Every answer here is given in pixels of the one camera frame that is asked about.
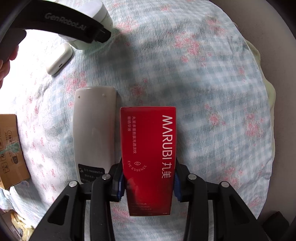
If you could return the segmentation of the person's left hand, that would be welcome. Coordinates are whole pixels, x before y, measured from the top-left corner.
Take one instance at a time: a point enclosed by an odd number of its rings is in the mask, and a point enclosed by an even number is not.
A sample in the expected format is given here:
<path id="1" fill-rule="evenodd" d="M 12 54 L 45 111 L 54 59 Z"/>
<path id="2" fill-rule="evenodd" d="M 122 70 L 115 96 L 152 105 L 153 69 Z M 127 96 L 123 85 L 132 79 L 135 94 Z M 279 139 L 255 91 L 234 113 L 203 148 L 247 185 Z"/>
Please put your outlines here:
<path id="1" fill-rule="evenodd" d="M 3 60 L 1 60 L 1 68 L 0 68 L 0 88 L 3 85 L 4 78 L 9 74 L 10 72 L 10 61 L 13 61 L 16 59 L 18 55 L 19 46 L 16 46 L 14 51 L 11 53 L 9 59 L 4 63 Z"/>

